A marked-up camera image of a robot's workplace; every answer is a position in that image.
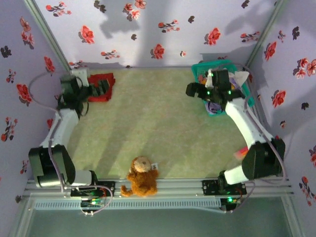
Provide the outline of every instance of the floral wallpaper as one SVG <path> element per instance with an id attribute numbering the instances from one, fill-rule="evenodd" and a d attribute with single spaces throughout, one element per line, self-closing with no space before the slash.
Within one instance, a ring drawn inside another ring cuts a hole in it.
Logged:
<path id="1" fill-rule="evenodd" d="M 18 203 L 29 178 L 33 178 L 28 152 L 48 134 L 53 115 L 30 97 L 28 84 L 35 76 L 49 74 L 34 84 L 32 93 L 56 106 L 61 91 L 57 72 L 62 71 L 54 53 L 26 6 L 19 0 L 0 1 L 0 236 L 8 236 Z"/>
<path id="2" fill-rule="evenodd" d="M 288 1 L 251 65 L 259 113 L 286 144 L 284 163 L 306 236 L 316 233 L 315 7 L 313 0 Z"/>
<path id="3" fill-rule="evenodd" d="M 69 65 L 90 68 L 191 66 L 220 58 L 246 63 L 276 5 L 276 0 L 34 2 Z"/>

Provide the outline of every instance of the vent grille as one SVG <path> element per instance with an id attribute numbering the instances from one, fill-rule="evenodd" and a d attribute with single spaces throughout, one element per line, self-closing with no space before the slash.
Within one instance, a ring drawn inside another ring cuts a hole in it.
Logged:
<path id="1" fill-rule="evenodd" d="M 80 200 L 39 200 L 35 204 L 36 210 L 78 210 Z M 160 200 L 113 200 L 107 209 L 188 209 L 194 207 L 221 207 L 219 198 L 202 199 L 160 199 Z M 83 209 L 99 209 L 91 206 Z"/>

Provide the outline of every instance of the stuffed animal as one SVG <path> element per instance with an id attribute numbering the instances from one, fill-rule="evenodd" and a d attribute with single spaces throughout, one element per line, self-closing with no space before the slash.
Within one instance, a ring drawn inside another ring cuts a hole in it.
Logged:
<path id="1" fill-rule="evenodd" d="M 155 195 L 157 193 L 158 178 L 157 169 L 152 169 L 152 164 L 147 157 L 136 157 L 132 161 L 127 180 L 131 182 L 131 189 L 127 190 L 122 185 L 120 192 L 122 196 L 129 197 L 133 194 L 140 197 Z"/>

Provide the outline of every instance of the teal basket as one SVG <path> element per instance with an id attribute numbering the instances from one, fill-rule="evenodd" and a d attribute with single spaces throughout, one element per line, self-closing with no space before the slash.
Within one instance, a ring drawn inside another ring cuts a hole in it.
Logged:
<path id="1" fill-rule="evenodd" d="M 216 69 L 219 66 L 228 64 L 228 63 L 232 63 L 232 61 L 226 59 L 226 60 L 217 60 L 217 61 L 212 61 L 212 62 L 203 62 L 203 63 L 194 64 L 191 68 L 192 68 L 193 75 L 195 77 L 195 81 L 199 82 L 198 81 L 199 75 L 201 74 L 205 75 L 205 73 L 208 72 L 209 69 Z M 235 73 L 236 71 L 238 71 L 238 69 L 236 68 L 234 64 L 225 65 L 223 66 L 223 68 L 227 68 L 227 70 L 230 71 L 231 73 Z M 246 97 L 250 95 L 250 91 L 246 83 L 244 83 L 241 86 L 241 90 Z M 254 106 L 254 104 L 255 104 L 255 101 L 253 97 L 251 97 L 248 101 L 248 105 L 252 107 Z M 210 116 L 225 115 L 225 114 L 226 114 L 225 111 L 218 111 L 216 114 L 208 113 L 208 115 Z"/>

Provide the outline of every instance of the red cloth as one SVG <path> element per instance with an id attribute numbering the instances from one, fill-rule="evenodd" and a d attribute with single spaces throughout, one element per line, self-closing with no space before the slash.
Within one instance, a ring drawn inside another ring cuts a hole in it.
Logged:
<path id="1" fill-rule="evenodd" d="M 99 87 L 98 81 L 100 80 L 107 80 L 109 83 L 109 90 L 104 95 L 93 97 L 90 96 L 88 98 L 89 102 L 107 102 L 112 97 L 112 88 L 115 84 L 115 78 L 113 73 L 107 73 L 107 74 L 97 74 L 97 75 L 91 75 L 90 78 L 88 78 L 89 84 L 94 84 L 96 87 Z"/>

